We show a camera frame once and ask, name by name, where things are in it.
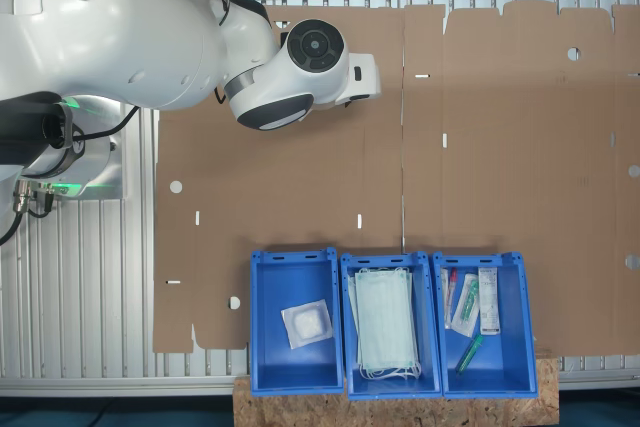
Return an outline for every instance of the plastic package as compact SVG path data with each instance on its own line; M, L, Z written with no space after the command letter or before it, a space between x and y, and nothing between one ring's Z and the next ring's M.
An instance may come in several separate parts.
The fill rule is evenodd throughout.
M355 275L360 374L368 380L421 373L406 269L362 269Z
M498 309L498 269L478 268L480 282L480 333L498 335L500 333L500 313Z
M451 269L451 277L448 277L449 271L441 267L447 273L447 290L444 291L444 298L446 303L444 306L444 328L451 328L451 316L453 315L453 294L456 291L456 285L458 283L458 271L454 267Z
M456 374L464 374L464 371L467 370L471 359L473 359L473 356L476 355L476 352L482 345L483 339L484 338L482 337L482 334L478 334L474 337L473 341L469 344L469 347L467 347L467 350L465 350L464 354L462 355L460 362L458 362L458 366L456 367Z
M333 337L327 303L323 300L281 311L292 349Z
M465 275L462 293L451 322L451 328L467 337L473 335L473 330L478 320L478 312L480 311L478 290L478 276L476 274Z

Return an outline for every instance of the sterile packet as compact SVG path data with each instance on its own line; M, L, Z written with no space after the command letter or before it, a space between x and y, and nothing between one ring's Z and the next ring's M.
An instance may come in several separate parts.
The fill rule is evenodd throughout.
M480 282L480 333L497 335L500 333L498 269L479 267L478 281Z
M451 322L451 328L456 332L471 337L478 321L479 307L479 283L476 274L464 276L462 293L456 307L456 313Z
M322 300L281 311L292 349L333 337L327 303Z
M440 282L442 284L442 302L443 302L443 317L444 317L444 328L450 329L451 315L449 314L449 306L447 301L449 300L449 270L446 267L440 267Z

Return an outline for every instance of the green tube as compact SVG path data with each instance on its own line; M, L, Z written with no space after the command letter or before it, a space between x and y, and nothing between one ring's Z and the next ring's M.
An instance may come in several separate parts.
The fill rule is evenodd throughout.
M469 294L467 295L467 300L464 302L464 306L462 307L462 313L460 318L465 322L469 320L469 316L471 315L471 311L473 310L473 304L476 302L476 297L478 296L478 281L472 280L469 285Z
M482 337L482 334L478 334L475 336L471 344L469 344L469 347L467 347L464 355L460 359L460 362L458 362L458 366L456 367L456 374L462 375L464 371L467 370L469 362L471 362L473 356L476 355L476 351L482 345L483 339L484 337Z

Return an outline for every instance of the brown cardboard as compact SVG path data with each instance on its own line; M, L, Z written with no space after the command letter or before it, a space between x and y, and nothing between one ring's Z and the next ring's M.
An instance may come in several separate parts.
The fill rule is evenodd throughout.
M614 14L615 33L604 10L526 0L455 10L443 34L443 6L271 7L373 53L383 97L272 133L214 98L162 114L154 350L191 352L192 324L201 347L243 348L251 250L397 252L402 196L407 252L523 253L534 335L554 352L636 354L640 7Z
M192 325L200 347L246 346L252 250L401 249L402 12L273 7L269 16L331 22L352 52L376 56L384 95L273 132L241 126L213 96L162 114L155 352L191 352ZM169 190L174 180L179 194Z
M636 354L638 7L615 35L604 10L534 0L455 10L444 35L442 6L405 11L407 251L519 250L537 340Z

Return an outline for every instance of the cardboard flap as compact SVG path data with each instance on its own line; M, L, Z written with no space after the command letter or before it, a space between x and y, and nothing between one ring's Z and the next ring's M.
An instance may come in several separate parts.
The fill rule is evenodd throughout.
M558 14L537 0L506 4L503 15L456 9L444 35L434 7L406 14L407 249L433 250L441 235L438 247L449 252L519 250L539 341L561 355L620 353L632 335L626 351L637 346L640 336L629 329L614 335L617 91L607 12ZM433 53L442 78L429 83L413 79L422 66L412 54L426 53L421 30L430 48L442 45ZM420 221L416 212L431 217ZM638 228L631 230L637 239Z
M278 39L275 21L331 22L351 52L375 56L383 97L271 132L238 124L214 96L162 114L155 352L191 352L192 325L202 348L245 348L253 250L401 250L402 12L275 7L269 15ZM170 191L173 180L181 194Z
M613 264L615 332L624 353L640 344L640 7L616 5L615 111L616 250Z

